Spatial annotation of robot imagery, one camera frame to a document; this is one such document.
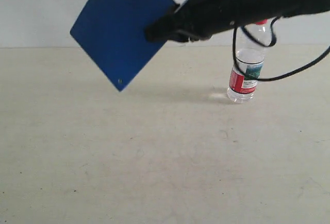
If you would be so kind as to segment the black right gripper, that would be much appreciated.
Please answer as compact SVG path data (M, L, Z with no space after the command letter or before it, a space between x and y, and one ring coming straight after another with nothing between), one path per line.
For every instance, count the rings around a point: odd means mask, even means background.
M148 42L209 40L214 34L242 26L242 0L185 0L169 15L144 28Z

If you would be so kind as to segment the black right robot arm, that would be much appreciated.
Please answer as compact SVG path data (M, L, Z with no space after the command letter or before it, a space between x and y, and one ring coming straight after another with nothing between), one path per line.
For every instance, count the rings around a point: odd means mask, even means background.
M150 42L205 41L213 35L262 20L329 11L329 0L185 0L148 25Z

